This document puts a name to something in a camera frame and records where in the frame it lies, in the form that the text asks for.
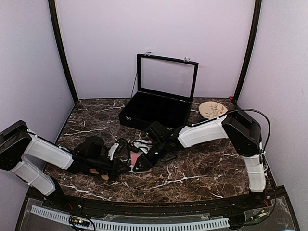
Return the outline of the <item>pink teal patterned sock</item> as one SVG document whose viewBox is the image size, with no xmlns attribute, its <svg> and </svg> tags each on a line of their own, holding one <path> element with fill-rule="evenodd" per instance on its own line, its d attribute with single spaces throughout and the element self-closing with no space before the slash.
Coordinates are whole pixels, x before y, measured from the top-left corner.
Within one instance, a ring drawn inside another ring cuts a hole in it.
<svg viewBox="0 0 308 231">
<path fill-rule="evenodd" d="M 132 146 L 137 149 L 137 152 L 134 152 L 132 149 L 130 151 L 130 167 L 131 167 L 131 172 L 133 168 L 135 167 L 136 161 L 139 156 L 142 154 L 146 154 L 152 147 L 152 142 L 151 141 L 146 141 L 142 139 L 138 139 L 132 142 Z"/>
</svg>

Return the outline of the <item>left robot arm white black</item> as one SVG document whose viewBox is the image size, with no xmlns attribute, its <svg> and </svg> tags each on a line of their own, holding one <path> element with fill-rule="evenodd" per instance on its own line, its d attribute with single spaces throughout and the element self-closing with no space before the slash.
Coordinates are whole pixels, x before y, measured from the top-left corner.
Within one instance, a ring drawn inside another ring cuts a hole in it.
<svg viewBox="0 0 308 231">
<path fill-rule="evenodd" d="M 87 137 L 75 149 L 58 146 L 34 133 L 19 120 L 0 133 L 0 168 L 14 173 L 36 188 L 58 210 L 68 206 L 68 199 L 55 179 L 34 165 L 29 157 L 53 164 L 70 173 L 107 175 L 110 180 L 127 173 L 130 167 L 113 155 L 119 144 L 108 149 L 102 138 Z"/>
</svg>

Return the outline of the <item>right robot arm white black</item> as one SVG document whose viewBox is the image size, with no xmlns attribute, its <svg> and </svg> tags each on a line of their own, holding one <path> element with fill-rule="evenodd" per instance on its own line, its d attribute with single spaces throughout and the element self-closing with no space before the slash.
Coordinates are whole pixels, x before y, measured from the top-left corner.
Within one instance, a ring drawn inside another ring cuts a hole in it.
<svg viewBox="0 0 308 231">
<path fill-rule="evenodd" d="M 262 142 L 260 124 L 248 112 L 248 109 L 229 110 L 215 118 L 175 129 L 167 128 L 157 121 L 153 122 L 145 130 L 153 145 L 137 158 L 131 171 L 148 171 L 170 152 L 208 141 L 228 139 L 244 159 L 248 173 L 249 189 L 252 193 L 246 197 L 245 204 L 250 209 L 257 208 L 264 201 L 264 154 L 267 143 Z"/>
</svg>

